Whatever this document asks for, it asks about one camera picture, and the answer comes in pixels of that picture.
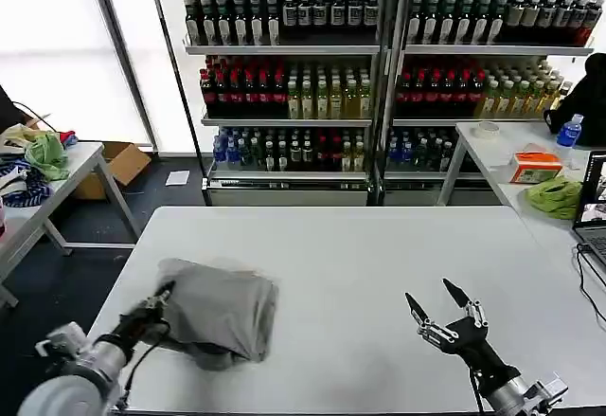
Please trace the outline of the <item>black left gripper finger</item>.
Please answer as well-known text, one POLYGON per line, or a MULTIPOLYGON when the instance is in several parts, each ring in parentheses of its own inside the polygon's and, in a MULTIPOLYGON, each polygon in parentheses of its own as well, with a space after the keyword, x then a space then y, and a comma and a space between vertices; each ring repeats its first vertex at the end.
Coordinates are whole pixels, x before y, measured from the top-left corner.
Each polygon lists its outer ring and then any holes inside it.
POLYGON ((147 310, 162 311, 173 293, 174 286, 174 280, 163 283, 152 296, 145 300, 144 308, 147 310))

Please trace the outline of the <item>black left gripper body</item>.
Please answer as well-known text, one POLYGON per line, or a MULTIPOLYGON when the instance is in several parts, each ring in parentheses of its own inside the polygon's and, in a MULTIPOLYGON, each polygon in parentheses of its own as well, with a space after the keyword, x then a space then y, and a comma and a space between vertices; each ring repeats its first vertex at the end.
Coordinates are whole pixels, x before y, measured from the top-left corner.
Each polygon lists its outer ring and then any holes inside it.
POLYGON ((129 312, 120 315, 116 336, 127 343, 137 343, 148 336, 167 336, 169 323, 164 319, 166 306, 160 300, 142 301, 135 305, 129 312))

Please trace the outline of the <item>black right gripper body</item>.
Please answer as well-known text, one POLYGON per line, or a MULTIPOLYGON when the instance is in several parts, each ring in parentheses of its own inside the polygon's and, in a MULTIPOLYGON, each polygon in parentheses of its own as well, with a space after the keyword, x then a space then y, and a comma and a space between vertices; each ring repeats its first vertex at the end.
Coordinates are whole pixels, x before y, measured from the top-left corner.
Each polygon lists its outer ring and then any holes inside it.
POLYGON ((498 390, 521 373, 503 362, 487 341, 488 329, 477 328, 470 317, 463 317, 446 326, 458 335, 446 342, 446 353, 458 355, 478 379, 480 390, 498 390))

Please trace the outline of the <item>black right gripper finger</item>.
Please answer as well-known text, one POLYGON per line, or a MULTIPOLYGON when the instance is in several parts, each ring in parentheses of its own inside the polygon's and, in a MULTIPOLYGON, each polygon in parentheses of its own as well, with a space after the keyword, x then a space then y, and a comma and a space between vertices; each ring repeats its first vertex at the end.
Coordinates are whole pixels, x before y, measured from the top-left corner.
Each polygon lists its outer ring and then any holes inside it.
POLYGON ((443 278, 442 282, 457 306, 465 312, 467 317, 473 320, 476 328, 489 327, 487 317, 479 300, 471 299, 462 288, 446 278, 443 278))
POLYGON ((405 292, 404 294, 410 308, 411 316, 419 325, 418 335, 441 351, 443 351, 447 345, 455 344, 458 340, 458 333, 435 323, 427 316, 412 295, 408 292, 405 292))

